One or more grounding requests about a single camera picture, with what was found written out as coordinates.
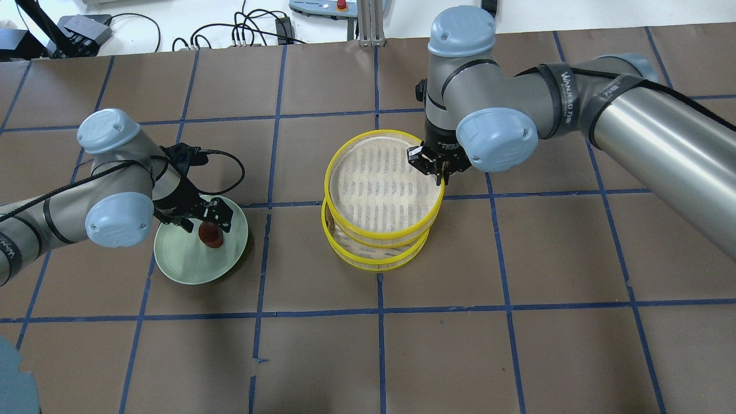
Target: light green plate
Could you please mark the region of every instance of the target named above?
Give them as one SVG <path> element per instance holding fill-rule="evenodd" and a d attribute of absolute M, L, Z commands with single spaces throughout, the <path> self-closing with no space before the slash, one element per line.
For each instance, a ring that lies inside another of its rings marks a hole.
<path fill-rule="evenodd" d="M 211 200 L 213 197 L 203 195 Z M 156 264 L 166 277 L 181 284 L 203 284 L 227 273 L 245 251 L 248 222 L 243 210 L 232 200 L 220 196 L 233 209 L 232 230 L 223 233 L 224 244 L 217 249 L 199 240 L 200 220 L 191 219 L 194 230 L 187 233 L 176 225 L 161 225 L 153 242 Z"/>

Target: light blue cap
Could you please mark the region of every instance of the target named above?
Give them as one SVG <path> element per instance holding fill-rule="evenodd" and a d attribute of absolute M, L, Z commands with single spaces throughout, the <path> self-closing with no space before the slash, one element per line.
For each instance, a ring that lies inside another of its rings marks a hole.
<path fill-rule="evenodd" d="M 621 60 L 625 60 L 631 66 L 633 66 L 636 70 L 638 70 L 644 79 L 648 79 L 652 82 L 659 82 L 659 75 L 657 74 L 657 71 L 654 70 L 651 63 L 649 63 L 649 59 L 647 59 L 646 57 L 642 55 L 639 55 L 638 53 L 621 53 L 619 55 L 604 55 L 604 56 L 599 56 L 596 59 L 600 59 L 602 57 L 617 57 Z"/>
<path fill-rule="evenodd" d="M 537 126 L 511 108 L 485 108 L 465 116 L 457 127 L 458 142 L 473 166 L 483 172 L 506 171 L 521 164 L 537 148 Z"/>
<path fill-rule="evenodd" d="M 90 209 L 85 228 L 90 240 L 106 248 L 129 247 L 151 234 L 153 201 L 138 192 L 105 197 Z"/>
<path fill-rule="evenodd" d="M 473 6 L 451 7 L 435 17 L 429 52 L 441 57 L 473 56 L 496 43 L 496 23 L 487 11 Z"/>
<path fill-rule="evenodd" d="M 141 131 L 141 126 L 119 109 L 98 110 L 82 122 L 77 141 L 92 155 L 114 150 L 130 141 Z"/>
<path fill-rule="evenodd" d="M 0 336 L 0 413 L 38 414 L 40 402 L 31 373 L 19 371 L 21 354 Z"/>

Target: yellow basket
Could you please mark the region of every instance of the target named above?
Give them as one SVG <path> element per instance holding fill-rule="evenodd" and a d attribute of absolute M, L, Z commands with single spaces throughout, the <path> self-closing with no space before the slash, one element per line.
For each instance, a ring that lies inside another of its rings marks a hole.
<path fill-rule="evenodd" d="M 322 229 L 332 249 L 348 264 L 362 270 L 382 272 L 402 267 L 419 254 L 427 242 L 429 230 L 419 239 L 399 248 L 372 248 L 351 239 L 335 225 L 335 220 L 322 203 Z"/>
<path fill-rule="evenodd" d="M 417 137 L 401 131 L 373 130 L 337 151 L 325 173 L 325 204 L 343 232 L 367 246 L 396 248 L 429 231 L 439 213 L 445 183 L 437 186 L 433 176 L 422 174 L 406 161 L 406 149 L 420 144 Z M 352 202 L 356 198 L 360 203 Z M 383 219 L 377 220 L 382 213 Z M 373 222 L 369 222 L 370 214 L 374 214 Z"/>

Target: metallic cylinder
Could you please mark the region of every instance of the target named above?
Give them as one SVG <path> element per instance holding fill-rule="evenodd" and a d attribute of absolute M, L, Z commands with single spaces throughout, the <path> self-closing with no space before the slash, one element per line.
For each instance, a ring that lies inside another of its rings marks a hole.
<path fill-rule="evenodd" d="M 595 143 L 736 260 L 736 133 L 660 92 L 608 106 Z"/>

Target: dark red object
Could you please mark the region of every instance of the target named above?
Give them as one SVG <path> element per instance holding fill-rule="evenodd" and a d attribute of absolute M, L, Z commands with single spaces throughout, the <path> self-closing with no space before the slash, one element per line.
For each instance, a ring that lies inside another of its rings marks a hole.
<path fill-rule="evenodd" d="M 203 222 L 199 225 L 199 239 L 205 246 L 217 249 L 224 243 L 222 229 L 215 223 Z"/>

